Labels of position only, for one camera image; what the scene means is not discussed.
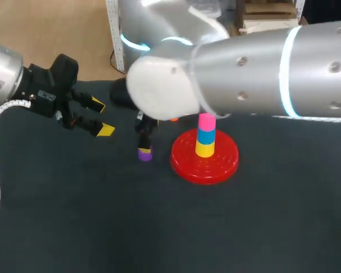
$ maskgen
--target dark table surface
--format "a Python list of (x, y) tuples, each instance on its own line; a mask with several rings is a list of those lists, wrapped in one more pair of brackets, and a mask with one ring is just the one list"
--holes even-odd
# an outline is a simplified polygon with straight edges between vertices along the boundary
[[(78, 86), (108, 101), (109, 83)], [(142, 163), (136, 113), (101, 116), (111, 138), (23, 109), (0, 117), (0, 273), (341, 272), (341, 124), (219, 121), (240, 166), (202, 187), (169, 164), (197, 117), (161, 123)]]

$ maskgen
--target red ring tower base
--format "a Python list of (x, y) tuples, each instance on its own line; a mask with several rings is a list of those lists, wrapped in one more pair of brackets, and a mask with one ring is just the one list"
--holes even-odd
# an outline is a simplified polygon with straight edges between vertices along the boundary
[(215, 153), (210, 158), (196, 154), (197, 129), (181, 134), (172, 146), (170, 162), (183, 179), (199, 184), (213, 185), (231, 177), (239, 165), (239, 150), (225, 133), (216, 131)]

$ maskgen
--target wooden floor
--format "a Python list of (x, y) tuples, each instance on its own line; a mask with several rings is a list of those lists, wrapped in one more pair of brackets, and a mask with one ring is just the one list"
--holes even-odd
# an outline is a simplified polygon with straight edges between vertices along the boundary
[(79, 62), (79, 80), (122, 76), (109, 63), (105, 0), (0, 0), (0, 43), (22, 53), (25, 66), (49, 68), (64, 53)]

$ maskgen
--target glowing blue light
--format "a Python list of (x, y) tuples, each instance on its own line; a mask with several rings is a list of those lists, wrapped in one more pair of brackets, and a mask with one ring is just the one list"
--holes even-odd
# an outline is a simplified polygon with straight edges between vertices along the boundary
[(193, 43), (185, 38), (181, 38), (181, 37), (168, 37), (162, 40), (163, 41), (167, 41), (167, 40), (173, 40), (173, 41), (178, 41), (181, 42), (182, 44), (185, 44), (187, 46), (193, 46)]
[(149, 51), (150, 47), (147, 46), (146, 44), (135, 44), (131, 41), (129, 41), (128, 39), (125, 38), (125, 36), (121, 33), (120, 35), (121, 37), (121, 41), (123, 41), (124, 44), (126, 44), (127, 46), (140, 50), (140, 51)]
[(285, 40), (283, 52), (279, 67), (279, 91), (282, 99), (283, 107), (286, 113), (292, 118), (299, 118), (300, 116), (294, 111), (289, 92), (289, 66), (290, 56), (292, 54), (294, 40), (298, 34), (301, 26), (293, 28)]

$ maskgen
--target purple ring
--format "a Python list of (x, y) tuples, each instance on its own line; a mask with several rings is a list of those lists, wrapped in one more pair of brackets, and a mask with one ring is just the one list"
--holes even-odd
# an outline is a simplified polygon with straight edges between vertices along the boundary
[(148, 161), (152, 160), (152, 158), (153, 158), (153, 149), (152, 149), (152, 147), (150, 149), (151, 149), (150, 154), (148, 154), (146, 152), (142, 152), (142, 151), (140, 151), (138, 149), (138, 156), (139, 156), (139, 159), (141, 161), (148, 162)]

